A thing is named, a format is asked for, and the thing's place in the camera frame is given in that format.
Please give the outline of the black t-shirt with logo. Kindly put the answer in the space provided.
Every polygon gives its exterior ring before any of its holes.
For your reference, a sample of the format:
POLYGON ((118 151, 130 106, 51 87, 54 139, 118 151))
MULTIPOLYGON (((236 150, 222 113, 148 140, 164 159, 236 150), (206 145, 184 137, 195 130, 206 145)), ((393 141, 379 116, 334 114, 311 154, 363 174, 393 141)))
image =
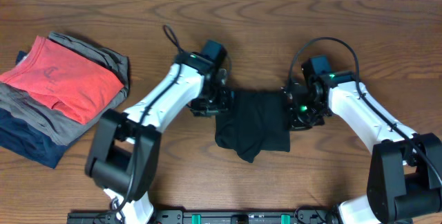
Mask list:
POLYGON ((215 142, 252 163, 262 151, 290 151, 285 96, 277 91, 236 91, 232 109, 215 118, 215 142))

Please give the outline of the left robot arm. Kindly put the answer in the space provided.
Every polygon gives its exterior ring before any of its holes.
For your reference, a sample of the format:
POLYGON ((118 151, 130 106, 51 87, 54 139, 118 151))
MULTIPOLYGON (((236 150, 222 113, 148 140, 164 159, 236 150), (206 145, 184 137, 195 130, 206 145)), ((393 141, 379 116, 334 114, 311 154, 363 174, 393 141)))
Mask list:
POLYGON ((111 198, 111 210, 89 223, 148 223, 154 212, 148 191, 157 171, 161 137, 185 107, 198 117, 229 108, 231 93, 221 67, 225 49, 180 51, 168 75, 140 102, 123 112, 107 110, 86 161, 86 175, 111 198))

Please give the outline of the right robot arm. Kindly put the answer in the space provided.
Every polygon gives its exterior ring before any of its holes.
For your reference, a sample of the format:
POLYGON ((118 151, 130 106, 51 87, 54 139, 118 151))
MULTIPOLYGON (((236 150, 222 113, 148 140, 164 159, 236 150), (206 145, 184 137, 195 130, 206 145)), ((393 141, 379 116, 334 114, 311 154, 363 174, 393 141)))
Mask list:
POLYGON ((338 204, 326 223, 411 223, 441 211, 441 140, 419 134, 386 111, 347 71, 289 79, 289 128, 304 131, 341 117, 371 153, 364 196, 338 204))

